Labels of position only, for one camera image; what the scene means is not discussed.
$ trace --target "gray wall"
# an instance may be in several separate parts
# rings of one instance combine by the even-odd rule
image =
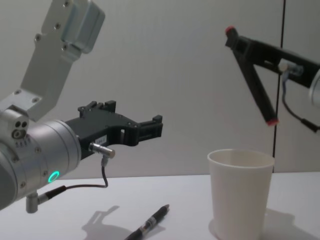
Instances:
[[[320,63],[320,1],[287,0],[283,47]],[[320,110],[309,101],[309,90],[288,82],[287,103],[299,116],[320,125]],[[279,105],[275,152],[277,172],[320,171],[320,136],[308,130]]]
[[[242,35],[279,46],[282,1],[96,2],[106,12],[96,46],[74,64],[57,107],[42,121],[75,118],[79,106],[94,100],[116,100],[117,112],[138,122],[163,115],[162,138],[134,148],[113,146],[110,177],[206,174],[207,154],[224,148],[272,154],[274,129],[224,47],[225,28],[234,25]],[[1,98],[19,86],[49,5],[0,3]],[[275,105],[278,77],[258,72]],[[100,177],[99,166],[95,155],[68,177]]]

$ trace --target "paper cup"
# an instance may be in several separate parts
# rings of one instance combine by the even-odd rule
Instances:
[[[220,240],[258,240],[275,159],[236,149],[214,151],[207,158],[216,236]]]

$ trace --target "cable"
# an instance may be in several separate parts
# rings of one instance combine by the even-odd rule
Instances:
[[[282,75],[282,103],[285,107],[285,109],[289,112],[289,114],[291,114],[294,118],[298,119],[299,121],[302,120],[301,117],[299,117],[297,114],[295,114],[290,107],[288,106],[287,102],[286,102],[286,94],[287,94],[287,81],[289,79],[289,71],[286,71],[283,75]]]
[[[287,94],[287,81],[289,79],[289,74],[290,71],[287,70],[283,73],[282,75],[282,103],[284,105],[284,108],[288,111],[288,113],[293,116],[295,119],[299,120],[303,125],[305,125],[307,128],[309,128],[311,131],[313,132],[317,132],[318,130],[320,130],[320,126],[312,123],[311,121],[302,118],[300,116],[298,116],[297,114],[295,114],[290,107],[288,106],[287,102],[286,102],[286,94]]]
[[[69,189],[76,189],[76,188],[101,188],[101,189],[106,189],[109,186],[108,180],[107,180],[107,176],[106,176],[106,172],[105,172],[105,166],[101,166],[101,173],[102,173],[102,178],[104,181],[104,185],[97,185],[97,184],[80,184],[80,185],[72,185],[72,186],[60,186],[57,187],[51,191],[47,191],[44,194],[42,194],[41,196],[39,196],[38,198],[38,202],[39,204],[44,203],[50,199],[52,199],[53,197],[65,192],[66,190]]]
[[[102,166],[101,167],[101,172],[102,172],[102,177],[104,180],[104,185],[94,185],[94,184],[80,184],[80,185],[73,185],[73,186],[67,186],[66,190],[68,189],[76,189],[76,188],[102,188],[102,189],[106,189],[109,184],[108,184],[108,180],[106,177],[106,172],[105,172],[105,167]]]

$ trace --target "white table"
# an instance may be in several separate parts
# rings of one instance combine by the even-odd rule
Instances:
[[[60,185],[101,179],[58,180]],[[25,212],[25,200],[0,211],[1,240],[123,240],[159,207],[166,218],[149,240],[215,240],[210,176],[111,178],[109,188],[68,190]],[[320,240],[320,173],[272,176],[263,240]]]

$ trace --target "pen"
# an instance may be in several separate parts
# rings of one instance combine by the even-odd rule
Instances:
[[[161,207],[141,227],[131,233],[125,240],[141,240],[150,230],[154,228],[168,213],[169,204]]]

